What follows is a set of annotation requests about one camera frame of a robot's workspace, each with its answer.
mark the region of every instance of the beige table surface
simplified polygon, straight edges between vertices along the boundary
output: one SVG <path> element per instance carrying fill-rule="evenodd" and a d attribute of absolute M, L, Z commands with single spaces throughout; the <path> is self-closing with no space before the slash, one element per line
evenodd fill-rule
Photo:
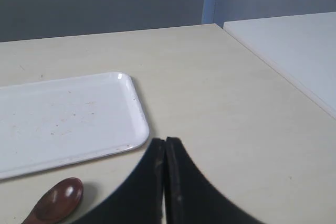
<path fill-rule="evenodd" d="M 4 42 L 0 60 L 2 86 L 126 72 L 151 136 L 181 137 L 234 203 L 267 223 L 336 220 L 336 121 L 215 25 Z M 1 181 L 0 223 L 20 223 L 70 176 L 85 184 L 78 218 L 122 183 L 144 151 Z"/>

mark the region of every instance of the black object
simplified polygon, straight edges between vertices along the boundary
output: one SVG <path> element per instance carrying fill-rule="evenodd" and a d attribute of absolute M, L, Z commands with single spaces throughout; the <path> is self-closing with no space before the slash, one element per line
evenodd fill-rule
<path fill-rule="evenodd" d="M 179 138 L 154 138 L 121 186 L 73 224 L 159 224 L 165 192 L 167 224 L 261 224 L 197 169 Z"/>

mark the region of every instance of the brown spoon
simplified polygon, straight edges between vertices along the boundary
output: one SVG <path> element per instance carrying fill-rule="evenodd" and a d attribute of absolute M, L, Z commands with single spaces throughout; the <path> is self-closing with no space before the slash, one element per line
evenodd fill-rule
<path fill-rule="evenodd" d="M 41 197 L 22 224 L 56 224 L 76 209 L 82 196 L 82 182 L 66 178 Z"/>

